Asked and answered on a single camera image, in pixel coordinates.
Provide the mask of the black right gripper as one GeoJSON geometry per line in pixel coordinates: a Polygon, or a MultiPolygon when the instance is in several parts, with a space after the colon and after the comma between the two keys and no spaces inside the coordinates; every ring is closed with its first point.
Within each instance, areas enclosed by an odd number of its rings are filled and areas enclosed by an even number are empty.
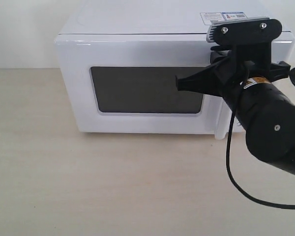
{"type": "Polygon", "coordinates": [[[176,77],[178,91],[220,97],[230,108],[263,108],[288,100],[273,83],[288,77],[289,64],[236,59],[232,51],[212,52],[210,66],[186,78],[176,77]]]}

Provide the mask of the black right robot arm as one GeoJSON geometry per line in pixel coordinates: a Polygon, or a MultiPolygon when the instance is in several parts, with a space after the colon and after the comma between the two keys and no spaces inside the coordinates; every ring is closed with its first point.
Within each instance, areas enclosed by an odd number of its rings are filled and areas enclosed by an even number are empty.
{"type": "Polygon", "coordinates": [[[230,51],[202,71],[176,80],[180,91],[222,97],[244,128],[249,152],[258,160],[295,175],[295,104],[274,82],[295,68],[272,63],[270,53],[230,51]]]}

